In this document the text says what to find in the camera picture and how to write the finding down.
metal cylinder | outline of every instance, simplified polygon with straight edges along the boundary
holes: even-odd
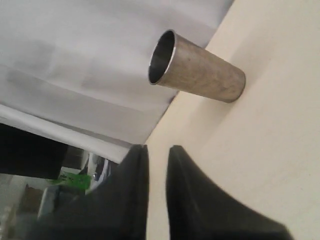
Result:
[[[175,33],[166,31],[153,51],[149,82],[231,103],[242,94],[245,73]]]

cream wall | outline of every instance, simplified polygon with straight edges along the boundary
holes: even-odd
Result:
[[[296,239],[320,239],[320,1],[237,0],[207,49],[246,73],[246,89],[232,104],[180,92],[152,132],[148,239],[169,239],[172,145]]]

black object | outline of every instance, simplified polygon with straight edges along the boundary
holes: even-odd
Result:
[[[221,190],[182,146],[169,152],[166,198],[171,240],[292,240],[283,225]]]
[[[144,240],[149,197],[147,146],[134,145],[94,191],[43,216],[29,240]]]
[[[57,179],[68,145],[0,123],[0,173]]]

